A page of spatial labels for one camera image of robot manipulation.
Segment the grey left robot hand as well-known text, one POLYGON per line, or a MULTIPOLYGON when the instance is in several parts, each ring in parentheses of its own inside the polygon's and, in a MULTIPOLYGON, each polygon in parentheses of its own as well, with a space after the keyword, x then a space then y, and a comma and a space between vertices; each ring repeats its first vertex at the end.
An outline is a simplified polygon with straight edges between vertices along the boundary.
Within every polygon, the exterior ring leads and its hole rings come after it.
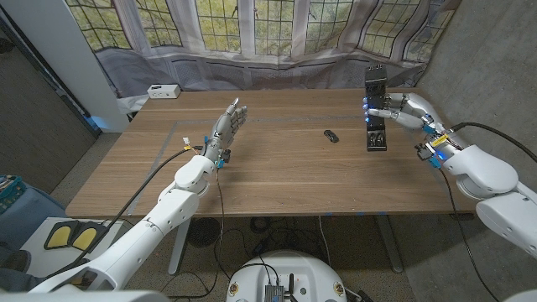
POLYGON ((246 122, 248 108, 240 106, 237 97, 213 125, 201 155, 217 161, 233 142, 238 129, 246 122))

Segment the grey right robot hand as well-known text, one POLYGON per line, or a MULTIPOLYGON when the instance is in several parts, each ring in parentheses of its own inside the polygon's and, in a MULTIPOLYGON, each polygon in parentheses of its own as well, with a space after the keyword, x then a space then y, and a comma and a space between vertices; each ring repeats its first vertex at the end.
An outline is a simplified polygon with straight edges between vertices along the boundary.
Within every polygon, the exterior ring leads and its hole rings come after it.
POLYGON ((363 105, 371 122, 373 117, 391 119, 408 129, 427 133, 443 133, 446 128, 433 106, 417 93, 387 93, 380 105, 371 97, 363 105))

